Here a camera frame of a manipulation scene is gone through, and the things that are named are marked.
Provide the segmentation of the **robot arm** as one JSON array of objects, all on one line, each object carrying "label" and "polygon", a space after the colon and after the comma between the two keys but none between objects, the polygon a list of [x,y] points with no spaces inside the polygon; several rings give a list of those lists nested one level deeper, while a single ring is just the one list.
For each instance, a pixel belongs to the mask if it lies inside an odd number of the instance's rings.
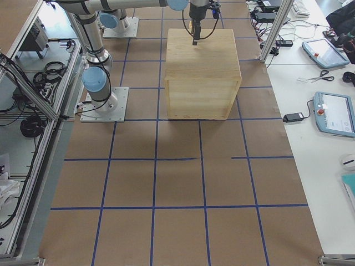
[{"label": "robot arm", "polygon": [[92,99],[93,110],[100,114],[111,114],[118,105],[116,95],[112,92],[109,71],[112,59],[104,48],[102,35],[97,23],[97,12],[110,17],[125,17],[127,8],[170,7],[183,11],[190,6],[189,16],[192,20],[193,45],[197,45],[201,34],[201,21],[211,9],[212,1],[57,1],[68,13],[74,16],[75,33],[82,37],[81,45],[87,50],[89,68],[84,71],[82,81]]},{"label": "robot arm", "polygon": [[130,26],[125,9],[115,9],[111,11],[101,11],[99,14],[101,24],[116,32],[124,32]]}]

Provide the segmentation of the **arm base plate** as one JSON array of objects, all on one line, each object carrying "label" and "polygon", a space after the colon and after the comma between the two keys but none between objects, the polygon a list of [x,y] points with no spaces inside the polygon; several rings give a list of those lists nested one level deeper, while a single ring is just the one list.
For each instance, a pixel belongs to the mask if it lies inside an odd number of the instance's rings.
[{"label": "arm base plate", "polygon": [[115,86],[111,88],[111,96],[108,101],[102,105],[93,101],[84,105],[81,114],[81,122],[124,122],[126,106],[128,102],[129,88],[127,86]]},{"label": "arm base plate", "polygon": [[138,33],[139,17],[125,17],[122,20],[113,19],[105,24],[103,38],[127,39],[136,38]]}]

